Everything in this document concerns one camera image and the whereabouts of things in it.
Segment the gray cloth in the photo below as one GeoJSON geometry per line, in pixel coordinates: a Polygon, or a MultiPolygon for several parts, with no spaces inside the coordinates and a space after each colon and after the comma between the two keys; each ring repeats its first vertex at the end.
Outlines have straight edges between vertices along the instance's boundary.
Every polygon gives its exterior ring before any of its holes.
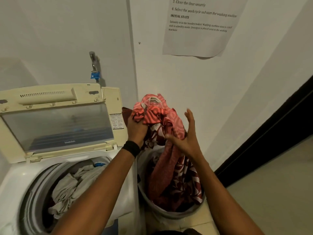
{"type": "Polygon", "coordinates": [[[55,205],[48,208],[48,212],[53,214],[55,219],[60,219],[71,204],[89,188],[105,168],[106,165],[101,167],[88,165],[80,168],[74,175],[67,174],[54,188],[52,199],[55,205]]]}

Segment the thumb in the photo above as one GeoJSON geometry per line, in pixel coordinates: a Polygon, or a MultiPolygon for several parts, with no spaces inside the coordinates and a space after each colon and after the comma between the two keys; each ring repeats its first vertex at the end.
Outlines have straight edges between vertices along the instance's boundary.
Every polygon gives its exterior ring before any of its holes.
{"type": "Polygon", "coordinates": [[[171,134],[166,134],[165,138],[167,140],[169,140],[170,142],[172,142],[174,145],[176,146],[180,146],[182,141],[179,138],[176,138],[175,136],[171,135],[171,134]]]}

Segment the black baseboard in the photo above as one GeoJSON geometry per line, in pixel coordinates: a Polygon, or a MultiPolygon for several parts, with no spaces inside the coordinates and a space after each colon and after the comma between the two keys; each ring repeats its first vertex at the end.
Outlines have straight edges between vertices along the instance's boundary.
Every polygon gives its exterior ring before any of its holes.
{"type": "Polygon", "coordinates": [[[216,171],[225,187],[313,134],[313,76],[216,171]]]}

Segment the pink patterned fabric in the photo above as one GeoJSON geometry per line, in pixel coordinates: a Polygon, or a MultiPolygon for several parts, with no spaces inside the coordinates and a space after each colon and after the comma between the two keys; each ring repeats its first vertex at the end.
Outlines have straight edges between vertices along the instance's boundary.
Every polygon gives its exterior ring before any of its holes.
{"type": "MultiPolygon", "coordinates": [[[[158,94],[148,94],[137,102],[131,114],[136,122],[143,119],[149,125],[145,144],[164,145],[164,135],[172,134],[183,140],[185,128],[174,109],[158,94]]],[[[166,141],[164,152],[150,163],[147,195],[156,205],[167,211],[176,211],[182,203],[202,202],[202,192],[197,171],[187,157],[171,142],[166,141]]]]}

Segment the person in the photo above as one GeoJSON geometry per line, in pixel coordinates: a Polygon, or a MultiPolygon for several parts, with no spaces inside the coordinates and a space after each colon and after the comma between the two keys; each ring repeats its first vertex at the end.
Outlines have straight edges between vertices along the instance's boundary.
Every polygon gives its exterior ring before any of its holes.
{"type": "MultiPolygon", "coordinates": [[[[264,235],[221,184],[204,158],[196,137],[194,116],[189,109],[185,116],[189,122],[186,138],[179,140],[172,135],[165,137],[176,145],[196,168],[219,233],[223,235],[264,235]]],[[[136,123],[129,118],[128,141],[135,142],[141,148],[147,129],[148,127],[142,121],[136,123]]],[[[123,182],[134,161],[133,154],[126,149],[121,149],[97,180],[64,214],[52,235],[100,235],[110,218],[123,182]]]]}

